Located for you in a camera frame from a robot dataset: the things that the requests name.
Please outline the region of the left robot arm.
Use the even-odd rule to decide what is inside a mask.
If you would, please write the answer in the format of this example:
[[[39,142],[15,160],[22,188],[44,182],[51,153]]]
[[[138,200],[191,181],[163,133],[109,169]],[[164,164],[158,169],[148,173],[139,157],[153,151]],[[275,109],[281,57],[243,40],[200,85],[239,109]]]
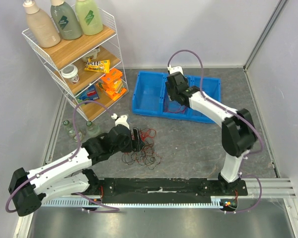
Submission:
[[[91,166],[112,155],[139,152],[145,142],[138,128],[117,125],[109,132],[88,139],[68,155],[39,168],[15,170],[8,187],[8,213],[27,216],[55,197],[71,193],[94,195],[99,190],[98,178]]]

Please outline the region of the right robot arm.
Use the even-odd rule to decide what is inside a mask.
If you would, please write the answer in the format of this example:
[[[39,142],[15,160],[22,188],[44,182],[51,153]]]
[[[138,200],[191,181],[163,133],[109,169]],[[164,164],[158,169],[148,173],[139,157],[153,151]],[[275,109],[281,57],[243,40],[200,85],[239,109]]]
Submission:
[[[229,108],[200,91],[197,86],[190,87],[181,72],[168,75],[165,85],[170,100],[200,112],[221,128],[226,156],[217,187],[221,194],[231,194],[240,181],[241,162],[257,141],[250,112]]]

